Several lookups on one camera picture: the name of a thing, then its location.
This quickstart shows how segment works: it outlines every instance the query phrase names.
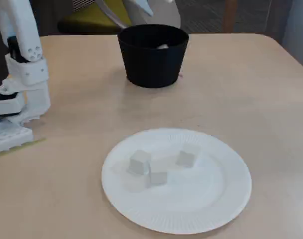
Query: cube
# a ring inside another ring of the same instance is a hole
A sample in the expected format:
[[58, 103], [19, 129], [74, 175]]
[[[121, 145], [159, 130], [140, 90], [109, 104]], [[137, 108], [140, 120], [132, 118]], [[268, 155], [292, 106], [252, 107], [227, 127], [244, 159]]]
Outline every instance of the cube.
[[168, 181], [168, 172], [166, 169], [150, 164], [149, 183], [150, 186], [164, 185]]
[[195, 165], [200, 151], [201, 148], [196, 145], [185, 144], [180, 151], [176, 164], [181, 167], [192, 168]]
[[149, 171], [149, 162], [152, 159], [150, 153], [138, 150], [130, 157], [128, 172], [135, 175], [145, 175]]

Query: object inside bowl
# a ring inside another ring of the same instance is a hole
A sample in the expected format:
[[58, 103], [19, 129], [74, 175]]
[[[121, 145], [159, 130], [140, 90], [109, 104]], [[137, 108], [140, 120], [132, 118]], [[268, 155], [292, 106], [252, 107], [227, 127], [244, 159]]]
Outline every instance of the object inside bowl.
[[167, 44], [163, 44], [163, 45], [157, 47], [157, 49], [168, 49], [168, 48], [169, 48], [169, 46]]

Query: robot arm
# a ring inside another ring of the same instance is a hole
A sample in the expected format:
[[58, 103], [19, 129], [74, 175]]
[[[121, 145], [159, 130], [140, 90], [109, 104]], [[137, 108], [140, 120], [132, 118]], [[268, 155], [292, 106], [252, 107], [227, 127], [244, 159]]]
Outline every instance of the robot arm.
[[[50, 107], [48, 69], [29, 0], [0, 0], [0, 31], [10, 50], [5, 58], [11, 75], [3, 80], [0, 94], [18, 93], [20, 97], [7, 104], [0, 101], [0, 115], [12, 114], [21, 107], [18, 115], [7, 117], [10, 122], [23, 124], [38, 119]], [[23, 91], [26, 103], [22, 100]]]
[[21, 55], [30, 62], [41, 59], [42, 46], [29, 0], [0, 0], [0, 30], [3, 42], [16, 36]]

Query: yellow tape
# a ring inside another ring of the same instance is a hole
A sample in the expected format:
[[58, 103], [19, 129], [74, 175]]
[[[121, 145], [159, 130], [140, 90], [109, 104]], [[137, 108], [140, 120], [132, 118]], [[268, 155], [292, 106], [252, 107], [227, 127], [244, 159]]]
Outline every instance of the yellow tape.
[[14, 147], [14, 148], [10, 149], [9, 151], [1, 152], [0, 157], [4, 156], [4, 155], [7, 155], [9, 153], [16, 152], [16, 151], [18, 151], [20, 149], [23, 149], [23, 148], [30, 147], [32, 145], [36, 145], [37, 143], [41, 143], [41, 142], [44, 142], [44, 141], [46, 141], [46, 138], [43, 138], [43, 139], [40, 139], [40, 140], [37, 140], [37, 141], [33, 141], [33, 142], [29, 142], [29, 143], [25, 143], [25, 144], [23, 144], [19, 147]]

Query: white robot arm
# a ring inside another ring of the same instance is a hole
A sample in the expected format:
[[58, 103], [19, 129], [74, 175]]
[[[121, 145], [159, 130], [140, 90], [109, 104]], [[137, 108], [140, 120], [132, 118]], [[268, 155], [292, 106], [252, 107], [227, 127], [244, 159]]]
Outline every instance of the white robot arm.
[[[29, 129], [21, 125], [44, 114], [50, 107], [50, 97], [47, 63], [29, 0], [0, 0], [0, 31], [10, 51], [5, 56], [10, 77], [0, 86], [0, 135], [4, 131], [11, 135], [16, 129], [17, 136], [0, 140], [3, 151], [33, 140], [26, 137]], [[26, 101], [22, 92], [26, 92]], [[19, 139], [17, 131], [25, 132], [21, 134], [24, 137]]]

